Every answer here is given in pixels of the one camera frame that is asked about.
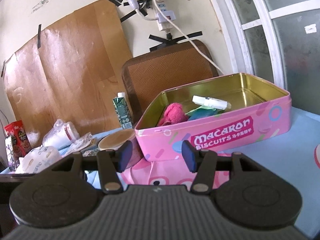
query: blue table surface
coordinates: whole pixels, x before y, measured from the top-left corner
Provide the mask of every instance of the blue table surface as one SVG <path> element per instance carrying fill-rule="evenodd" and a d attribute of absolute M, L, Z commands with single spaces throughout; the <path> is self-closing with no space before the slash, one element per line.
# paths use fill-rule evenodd
<path fill-rule="evenodd" d="M 291 121 L 292 127 L 285 134 L 224 152 L 240 151 L 294 185 L 303 201 L 295 226 L 309 238 L 314 238 L 320 231 L 320 168 L 314 160 L 315 148 L 320 144 L 320 115 L 293 107 Z M 120 129 L 94 137 L 100 139 L 117 130 Z M 100 188 L 99 174 L 96 171 L 88 174 L 88 182 Z"/>

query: pink biscuit tin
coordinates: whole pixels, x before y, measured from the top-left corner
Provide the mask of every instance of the pink biscuit tin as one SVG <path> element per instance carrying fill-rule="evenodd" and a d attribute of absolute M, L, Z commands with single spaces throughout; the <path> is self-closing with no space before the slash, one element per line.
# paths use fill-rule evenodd
<path fill-rule="evenodd" d="M 231 103 L 223 114 L 174 125 L 155 127 L 166 107 L 181 103 L 184 112 L 198 106 L 194 95 Z M 290 93 L 253 75 L 237 73 L 211 78 L 161 92 L 146 109 L 135 127 L 145 159 L 182 159 L 182 141 L 196 149 L 216 152 L 283 134 L 290 129 Z"/>

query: white bottle cap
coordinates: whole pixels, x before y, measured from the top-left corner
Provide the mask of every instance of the white bottle cap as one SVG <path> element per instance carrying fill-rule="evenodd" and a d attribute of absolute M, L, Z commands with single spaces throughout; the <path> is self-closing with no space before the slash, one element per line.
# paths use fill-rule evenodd
<path fill-rule="evenodd" d="M 194 102 L 197 105 L 203 106 L 204 105 L 204 101 L 205 101 L 205 98 L 203 98 L 203 97 L 193 96 L 193 98 L 192 98 L 192 102 Z"/>
<path fill-rule="evenodd" d="M 124 98 L 125 97 L 125 93 L 124 92 L 119 92 L 118 93 L 118 97 L 119 98 Z"/>

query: white plastic package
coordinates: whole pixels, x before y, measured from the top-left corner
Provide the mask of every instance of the white plastic package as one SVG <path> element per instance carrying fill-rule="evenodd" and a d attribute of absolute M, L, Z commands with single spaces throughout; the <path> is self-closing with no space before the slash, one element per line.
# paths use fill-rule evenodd
<path fill-rule="evenodd" d="M 31 150 L 25 157 L 19 158 L 20 165 L 15 173 L 39 173 L 61 158 L 56 148 L 40 146 Z"/>
<path fill-rule="evenodd" d="M 69 149 L 63 156 L 66 156 L 70 153 L 78 152 L 84 148 L 86 148 L 92 140 L 92 134 L 86 133 L 84 136 L 76 140 L 73 144 L 70 145 Z"/>
<path fill-rule="evenodd" d="M 79 138 L 80 135 L 72 122 L 64 123 L 63 120 L 58 119 L 53 128 L 43 137 L 42 145 L 61 150 Z"/>

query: pink plush object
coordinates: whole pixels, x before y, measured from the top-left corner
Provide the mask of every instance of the pink plush object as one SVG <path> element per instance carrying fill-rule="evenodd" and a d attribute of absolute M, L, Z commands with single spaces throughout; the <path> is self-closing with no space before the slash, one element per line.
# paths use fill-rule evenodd
<path fill-rule="evenodd" d="M 187 120 L 188 116 L 184 114 L 182 105 L 179 103 L 172 103 L 164 111 L 163 118 L 158 123 L 158 126 L 176 124 Z"/>

